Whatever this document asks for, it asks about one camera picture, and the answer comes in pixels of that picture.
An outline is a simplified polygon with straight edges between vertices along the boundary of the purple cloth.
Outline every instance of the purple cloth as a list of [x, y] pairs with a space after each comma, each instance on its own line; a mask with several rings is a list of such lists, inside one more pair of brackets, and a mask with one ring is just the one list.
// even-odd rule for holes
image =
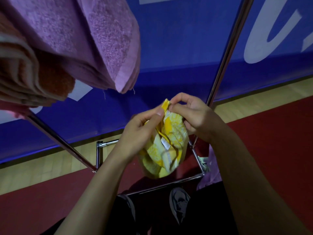
[[219, 172], [215, 153], [211, 145], [209, 146], [209, 157], [207, 160], [207, 166], [209, 167], [210, 171], [207, 172], [204, 175], [204, 177], [202, 177], [201, 181], [197, 185], [197, 190], [222, 181], [222, 177]]
[[59, 55], [74, 78], [130, 90], [140, 66], [138, 23], [126, 0], [0, 0], [28, 43]]

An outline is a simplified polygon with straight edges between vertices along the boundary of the wooden floor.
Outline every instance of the wooden floor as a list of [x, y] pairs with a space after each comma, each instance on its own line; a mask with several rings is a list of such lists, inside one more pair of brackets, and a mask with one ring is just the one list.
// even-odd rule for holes
[[[313, 95], [313, 78], [249, 95], [215, 107], [215, 112], [231, 122]], [[111, 141], [120, 135], [103, 139]], [[103, 159], [114, 145], [103, 148]], [[96, 143], [76, 147], [92, 164], [96, 163]], [[0, 195], [86, 168], [66, 151], [0, 169]]]

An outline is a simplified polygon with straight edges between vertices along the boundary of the yellow cloth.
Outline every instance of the yellow cloth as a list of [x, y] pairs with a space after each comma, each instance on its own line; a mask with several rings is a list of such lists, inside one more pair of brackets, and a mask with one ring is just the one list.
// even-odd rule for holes
[[168, 111], [170, 102], [166, 99], [162, 108], [165, 116], [156, 127], [145, 148], [139, 153], [146, 176], [156, 179], [171, 174], [184, 161], [188, 133], [182, 116]]

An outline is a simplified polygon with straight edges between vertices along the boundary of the metal rack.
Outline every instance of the metal rack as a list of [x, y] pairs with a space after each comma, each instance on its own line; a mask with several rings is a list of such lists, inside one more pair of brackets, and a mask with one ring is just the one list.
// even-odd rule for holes
[[[207, 105], [208, 106], [212, 106], [214, 97], [215, 97], [215, 95], [218, 91], [218, 88], [220, 86], [220, 83], [224, 77], [227, 65], [230, 61], [231, 55], [232, 55], [233, 50], [234, 50], [236, 43], [238, 41], [241, 30], [244, 26], [246, 19], [247, 19], [247, 16], [249, 14], [252, 3], [253, 3], [253, 0], [242, 0], [240, 3], [239, 10], [237, 12], [235, 22], [234, 22], [232, 30], [230, 32], [228, 42], [227, 42], [226, 48], [224, 50], [221, 63], [219, 65], [218, 71], [216, 73], [214, 82], [211, 86], [210, 94], [209, 94], [209, 97], [207, 99]], [[36, 128], [41, 130], [44, 134], [46, 134], [49, 138], [51, 138], [54, 142], [56, 142], [64, 150], [68, 151], [71, 155], [73, 155], [75, 158], [77, 158], [82, 164], [84, 164], [85, 166], [90, 168], [93, 172], [97, 172], [97, 170], [100, 167], [100, 155], [101, 155], [100, 150], [101, 150], [101, 148], [108, 146], [108, 145], [111, 145], [111, 144], [115, 144], [118, 142], [118, 140], [113, 140], [113, 141], [109, 141], [109, 142], [98, 141], [96, 143], [96, 147], [97, 147], [96, 166], [94, 166], [88, 160], [86, 160], [83, 157], [83, 155], [81, 155], [72, 146], [70, 146], [63, 138], [61, 138], [46, 123], [44, 123], [41, 119], [39, 119], [35, 114], [31, 113], [30, 115], [26, 116], [25, 119], [28, 120], [29, 122], [31, 122]], [[205, 174], [205, 169], [204, 169], [204, 166], [202, 165], [201, 160], [200, 160], [200, 158], [197, 155], [196, 150], [195, 150], [195, 145], [196, 145], [197, 139], [198, 139], [198, 137], [195, 138], [193, 143], [191, 141], [189, 141], [188, 144], [189, 144], [190, 149], [193, 152], [193, 155], [194, 155], [196, 161], [198, 162], [201, 173], [199, 173], [195, 176], [189, 177], [189, 178], [177, 180], [177, 181], [167, 183], [167, 184], [164, 184], [161, 186], [157, 186], [157, 187], [153, 187], [153, 188], [145, 189], [145, 190], [141, 190], [141, 191], [136, 191], [133, 193], [128, 193], [127, 195], [143, 194], [143, 193], [150, 192], [150, 191], [153, 191], [156, 189], [161, 189], [161, 188], [173, 185], [173, 184], [178, 184], [178, 183], [182, 183], [182, 182], [186, 182], [186, 181], [190, 181], [190, 180], [194, 180], [194, 179], [198, 179], [198, 178], [203, 177]]]

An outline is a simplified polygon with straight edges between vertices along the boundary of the sneaker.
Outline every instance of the sneaker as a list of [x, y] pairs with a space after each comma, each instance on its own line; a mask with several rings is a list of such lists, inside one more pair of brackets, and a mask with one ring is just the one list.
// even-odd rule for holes
[[185, 218], [189, 200], [190, 196], [180, 187], [176, 187], [170, 192], [170, 207], [179, 225], [182, 224]]
[[127, 205], [131, 209], [131, 214], [133, 215], [133, 218], [136, 221], [136, 219], [135, 219], [135, 206], [134, 206], [134, 203], [131, 201], [131, 199], [127, 195], [123, 195], [123, 194], [120, 194], [117, 196], [122, 198], [123, 200], [125, 200], [127, 202]]

